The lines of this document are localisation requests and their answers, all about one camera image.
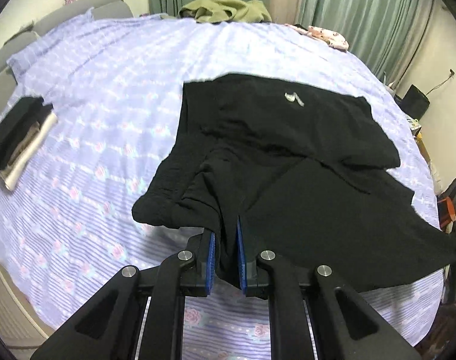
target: mattress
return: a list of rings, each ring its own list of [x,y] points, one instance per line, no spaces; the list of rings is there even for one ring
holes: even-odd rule
[[[16,190],[0,183],[0,262],[54,328],[123,266],[156,266],[200,231],[131,217],[173,147],[184,81],[240,72],[366,97],[400,153],[401,166],[388,172],[415,191],[413,207],[438,226],[427,164],[383,84],[354,55],[288,27],[159,15],[95,21],[88,11],[8,64],[18,86],[0,117],[19,97],[41,95],[59,121]],[[363,296],[415,345],[429,331],[442,288],[438,271]],[[215,280],[208,298],[186,299],[184,359],[269,359],[269,337],[267,302],[227,283]]]

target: pink floral cloth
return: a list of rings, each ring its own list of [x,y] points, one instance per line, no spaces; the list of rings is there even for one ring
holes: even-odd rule
[[[325,42],[329,47],[332,47],[337,50],[347,51],[348,47],[350,46],[346,39],[338,32],[325,30],[324,28],[313,26],[308,26],[308,30],[304,30],[303,28],[296,27],[291,24],[285,25],[287,27],[294,29],[297,33],[301,35],[306,35],[310,38]]]

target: gray headboard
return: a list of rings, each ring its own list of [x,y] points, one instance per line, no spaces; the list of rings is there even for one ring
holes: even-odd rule
[[[123,0],[77,0],[46,15],[37,23],[34,23],[33,26],[30,26],[30,31],[21,31],[11,37],[0,49],[0,113],[6,107],[6,103],[17,84],[11,69],[6,64],[6,60],[54,27],[86,12],[91,7],[94,7],[93,17],[95,20],[133,17],[131,10]]]

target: white logo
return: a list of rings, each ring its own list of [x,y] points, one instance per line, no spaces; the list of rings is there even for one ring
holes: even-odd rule
[[[290,102],[290,103],[293,103],[295,100],[296,102],[301,106],[301,107],[304,107],[305,106],[305,103],[298,97],[297,93],[296,92],[293,92],[293,94],[289,95],[288,93],[285,92],[285,97],[286,99]]]

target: black cord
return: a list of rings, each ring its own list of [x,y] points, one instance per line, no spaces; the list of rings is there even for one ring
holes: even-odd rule
[[[453,76],[455,75],[455,73],[453,73],[452,71],[450,71],[450,76],[448,76],[448,78],[443,81],[441,84],[438,84],[437,86],[435,86],[434,88],[430,89],[427,94],[425,96],[428,96],[432,91],[438,89],[439,87],[441,87],[444,83],[446,83],[449,79],[451,79]]]

